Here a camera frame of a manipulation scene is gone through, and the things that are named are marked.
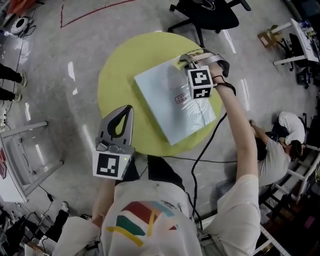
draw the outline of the green table top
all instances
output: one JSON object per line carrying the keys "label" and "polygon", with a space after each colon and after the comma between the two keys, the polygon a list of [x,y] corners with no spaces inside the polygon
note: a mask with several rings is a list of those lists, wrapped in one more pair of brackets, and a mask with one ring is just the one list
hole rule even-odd
{"label": "green table top", "polygon": [[[153,32],[130,38],[108,58],[99,75],[98,104],[104,118],[124,105],[133,106],[131,145],[141,154],[172,156],[192,149],[214,128],[217,120],[170,145],[150,111],[134,77],[188,51],[199,49],[193,41],[173,33]],[[222,101],[216,90],[209,99],[219,118]]]}

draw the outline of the concrete floor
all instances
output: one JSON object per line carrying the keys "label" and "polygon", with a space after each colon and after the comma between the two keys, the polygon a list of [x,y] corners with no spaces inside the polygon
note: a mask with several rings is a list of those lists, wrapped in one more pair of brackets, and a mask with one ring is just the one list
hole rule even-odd
{"label": "concrete floor", "polygon": [[[99,72],[106,60],[127,39],[142,33],[166,31],[185,19],[177,11],[169,11],[170,4],[176,4],[176,0],[134,0],[70,23],[92,10],[117,2],[120,0],[47,0],[45,5],[35,5],[35,12],[30,12],[30,15],[34,14],[37,26],[34,33],[24,39],[8,35],[3,46],[1,63],[14,70],[16,67],[18,71],[25,70],[28,77],[26,88],[15,87],[23,97],[21,102],[12,104],[9,126],[14,129],[48,121],[50,137],[64,160],[64,165],[42,183],[42,187],[55,197],[48,212],[53,219],[62,201],[69,203],[74,215],[91,214],[100,179],[92,176],[90,150],[102,118],[97,88]],[[228,81],[237,89],[237,97],[246,109],[247,117],[255,119],[259,126],[269,130],[272,116],[280,111],[313,116],[315,86],[304,89],[297,85],[295,73],[290,72],[287,65],[273,66],[272,62],[282,58],[283,53],[265,49],[257,37],[273,24],[287,23],[291,14],[280,0],[247,2],[252,8],[250,12],[241,5],[233,7],[240,23],[228,30],[234,48],[223,31],[216,34],[210,30],[203,30],[205,46],[230,62]],[[174,32],[198,41],[192,25]],[[3,87],[12,90],[13,83],[5,81]],[[178,157],[196,159],[207,139]],[[227,120],[219,127],[202,159],[236,159]],[[193,162],[175,158],[166,160],[183,178],[186,190],[193,196],[194,182],[190,173]],[[136,165],[142,172],[147,166],[146,157],[139,156]],[[225,187],[235,169],[234,163],[200,162],[197,165],[197,209],[201,215],[215,210],[220,188]],[[41,214],[49,207],[47,195],[40,188],[28,198],[25,206],[31,211]],[[5,206],[14,208],[13,203],[5,203]]]}

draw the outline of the white desk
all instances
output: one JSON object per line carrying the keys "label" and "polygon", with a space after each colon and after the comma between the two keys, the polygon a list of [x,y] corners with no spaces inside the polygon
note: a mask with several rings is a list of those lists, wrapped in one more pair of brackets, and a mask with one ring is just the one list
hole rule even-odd
{"label": "white desk", "polygon": [[283,64],[283,63],[295,62],[295,61],[300,61],[300,60],[319,62],[317,53],[314,52],[314,50],[312,49],[311,42],[310,42],[309,38],[301,30],[298,22],[296,22],[294,19],[291,19],[291,22],[288,22],[284,25],[278,26],[277,28],[271,30],[271,32],[274,34],[276,32],[279,32],[279,31],[284,30],[286,28],[289,28],[291,26],[294,28],[294,32],[297,35],[297,37],[299,38],[304,55],[278,60],[278,61],[273,62],[273,65],[279,65],[279,64]]}
{"label": "white desk", "polygon": [[41,174],[41,176],[39,176],[38,179],[32,182],[28,187],[22,185],[18,175],[19,171],[15,169],[16,165],[13,164],[14,161],[19,161],[19,156],[16,155],[16,159],[11,157],[6,146],[6,140],[13,135],[47,125],[48,123],[44,121],[0,133],[0,148],[3,149],[6,160],[5,164],[7,167],[6,177],[2,179],[0,176],[0,196],[5,202],[26,203],[28,201],[27,196],[30,195],[30,193],[35,190],[36,187],[39,186],[46,178],[48,178],[55,170],[64,164],[62,160],[59,160],[55,162],[53,166],[45,173]]}

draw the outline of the white cube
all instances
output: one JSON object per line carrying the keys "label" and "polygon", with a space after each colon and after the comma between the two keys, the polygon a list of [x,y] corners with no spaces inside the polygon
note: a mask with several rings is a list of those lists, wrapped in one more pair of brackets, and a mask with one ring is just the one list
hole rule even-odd
{"label": "white cube", "polygon": [[189,90],[192,99],[210,98],[214,83],[210,75],[209,67],[202,66],[188,70]]}

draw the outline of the red stamp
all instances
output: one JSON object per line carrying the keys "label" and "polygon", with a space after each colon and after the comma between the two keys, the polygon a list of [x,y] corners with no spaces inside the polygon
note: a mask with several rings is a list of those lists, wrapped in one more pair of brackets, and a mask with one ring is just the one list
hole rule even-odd
{"label": "red stamp", "polygon": [[174,99],[175,99],[175,102],[179,104],[181,102],[184,102],[187,99],[187,97],[185,93],[181,93],[180,95],[176,96]]}

